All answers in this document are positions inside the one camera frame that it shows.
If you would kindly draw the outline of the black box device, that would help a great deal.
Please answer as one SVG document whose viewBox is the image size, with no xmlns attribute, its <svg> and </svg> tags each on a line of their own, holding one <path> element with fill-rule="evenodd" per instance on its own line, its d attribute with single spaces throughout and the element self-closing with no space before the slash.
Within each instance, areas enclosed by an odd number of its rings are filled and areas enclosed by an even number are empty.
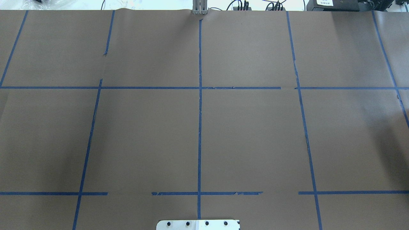
<svg viewBox="0 0 409 230">
<path fill-rule="evenodd" d="M 306 11 L 359 12 L 357 0 L 310 0 Z"/>
</svg>

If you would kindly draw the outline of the white pillar with base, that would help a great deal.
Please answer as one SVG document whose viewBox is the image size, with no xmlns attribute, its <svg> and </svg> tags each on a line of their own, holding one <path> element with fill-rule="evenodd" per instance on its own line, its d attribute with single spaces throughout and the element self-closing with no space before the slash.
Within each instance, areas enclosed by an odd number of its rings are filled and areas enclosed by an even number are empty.
<svg viewBox="0 0 409 230">
<path fill-rule="evenodd" d="M 162 220 L 156 225 L 156 230 L 240 230 L 239 220 L 208 219 L 208 220 Z"/>
</svg>

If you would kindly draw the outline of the aluminium frame post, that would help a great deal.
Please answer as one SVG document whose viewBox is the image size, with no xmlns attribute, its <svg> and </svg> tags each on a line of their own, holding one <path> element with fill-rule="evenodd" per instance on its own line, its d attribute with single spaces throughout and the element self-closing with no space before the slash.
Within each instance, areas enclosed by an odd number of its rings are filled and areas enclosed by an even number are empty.
<svg viewBox="0 0 409 230">
<path fill-rule="evenodd" d="M 208 1 L 207 0 L 193 0 L 192 1 L 192 13 L 193 15 L 207 15 L 208 14 Z"/>
</svg>

